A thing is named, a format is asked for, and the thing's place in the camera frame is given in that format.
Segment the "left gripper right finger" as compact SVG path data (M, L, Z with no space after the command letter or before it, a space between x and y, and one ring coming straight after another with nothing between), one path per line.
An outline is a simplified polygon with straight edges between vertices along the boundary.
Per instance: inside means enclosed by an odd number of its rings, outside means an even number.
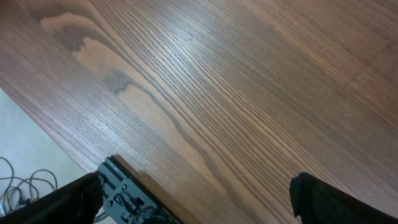
M292 178L289 194L294 216L300 217L303 224L397 224L397 218L371 207L307 172Z

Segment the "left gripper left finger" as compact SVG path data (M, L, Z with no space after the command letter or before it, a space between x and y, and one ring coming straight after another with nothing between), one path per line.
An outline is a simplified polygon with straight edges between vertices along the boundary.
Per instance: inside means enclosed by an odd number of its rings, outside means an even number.
M1 218L1 224L92 224L103 206L101 182L92 172Z

